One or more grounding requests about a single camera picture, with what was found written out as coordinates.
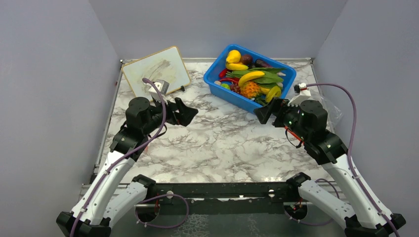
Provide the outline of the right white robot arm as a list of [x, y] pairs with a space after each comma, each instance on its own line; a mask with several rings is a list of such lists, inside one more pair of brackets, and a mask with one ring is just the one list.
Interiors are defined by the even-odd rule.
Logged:
[[274, 115], [273, 126], [294, 133], [309, 156], [334, 179], [347, 201], [324, 191], [303, 173], [287, 180], [288, 199], [303, 198], [313, 203], [332, 217], [347, 237], [388, 237], [406, 224], [406, 219], [391, 212], [368, 185], [360, 184], [363, 177], [356, 174], [342, 140], [327, 130], [328, 113], [319, 101], [305, 100], [298, 106], [288, 106], [286, 99], [274, 98], [253, 112], [261, 124]]

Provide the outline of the dark purple passion fruit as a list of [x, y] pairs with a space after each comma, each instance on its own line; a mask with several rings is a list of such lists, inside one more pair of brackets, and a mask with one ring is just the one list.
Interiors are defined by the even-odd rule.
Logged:
[[253, 63], [253, 57], [249, 54], [243, 54], [241, 56], [240, 63], [244, 65], [250, 65]]

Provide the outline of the clear orange zip bag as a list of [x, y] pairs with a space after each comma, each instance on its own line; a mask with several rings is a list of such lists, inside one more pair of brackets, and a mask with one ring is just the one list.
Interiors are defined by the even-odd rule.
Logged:
[[310, 89], [310, 92], [310, 99], [319, 101], [328, 113], [327, 129], [331, 132], [335, 132], [335, 128], [342, 118], [342, 111], [336, 107], [331, 100], [324, 97], [321, 92], [317, 91], [316, 88]]

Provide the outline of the orange toy pineapple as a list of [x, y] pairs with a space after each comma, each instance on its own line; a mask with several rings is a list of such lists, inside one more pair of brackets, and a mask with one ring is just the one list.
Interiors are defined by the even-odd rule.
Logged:
[[247, 99], [255, 98], [261, 94], [260, 86], [255, 82], [247, 82], [241, 87], [241, 95]]

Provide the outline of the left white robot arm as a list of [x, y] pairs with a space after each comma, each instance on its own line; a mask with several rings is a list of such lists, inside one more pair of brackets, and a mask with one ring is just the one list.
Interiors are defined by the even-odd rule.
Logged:
[[144, 175], [133, 178], [126, 190], [114, 197], [122, 178], [137, 162], [146, 146], [166, 123], [188, 126], [198, 109], [174, 102], [155, 102], [136, 97], [129, 102], [126, 120], [114, 136], [102, 168], [80, 201], [69, 212], [61, 212], [56, 223], [67, 237], [108, 237], [112, 227], [135, 204], [155, 198], [156, 182]]

